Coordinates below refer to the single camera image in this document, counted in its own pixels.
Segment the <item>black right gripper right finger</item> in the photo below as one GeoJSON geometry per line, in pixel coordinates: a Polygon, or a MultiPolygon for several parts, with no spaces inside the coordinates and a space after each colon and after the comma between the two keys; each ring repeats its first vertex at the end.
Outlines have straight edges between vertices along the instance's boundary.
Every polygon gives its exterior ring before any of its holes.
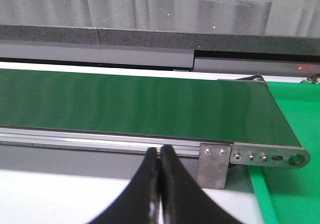
{"type": "Polygon", "coordinates": [[[161,199],[165,224],[239,224],[216,204],[185,169],[173,147],[160,151],[161,199]]]}

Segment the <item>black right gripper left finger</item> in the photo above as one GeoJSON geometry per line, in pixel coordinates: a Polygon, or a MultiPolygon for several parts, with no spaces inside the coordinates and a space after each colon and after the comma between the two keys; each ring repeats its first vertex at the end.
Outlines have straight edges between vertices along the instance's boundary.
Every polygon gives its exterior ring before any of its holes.
{"type": "Polygon", "coordinates": [[[158,223],[158,154],[149,148],[130,183],[91,224],[158,223]]]}

